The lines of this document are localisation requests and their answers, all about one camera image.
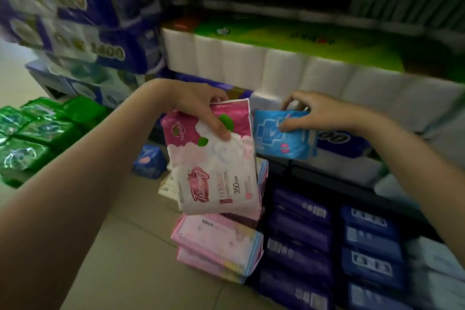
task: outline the light blue sanitary pad package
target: light blue sanitary pad package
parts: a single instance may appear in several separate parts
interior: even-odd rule
[[[300,118],[308,112],[296,110],[256,110],[253,121],[255,151],[288,159],[306,159],[316,153],[317,132],[295,130],[281,132],[279,125],[289,118]]]

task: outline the blue cross graphic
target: blue cross graphic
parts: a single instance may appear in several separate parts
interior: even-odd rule
[[[266,119],[263,125],[257,128],[257,137],[262,138],[264,145],[272,145],[273,142],[283,139],[284,134],[278,129],[278,121]]]

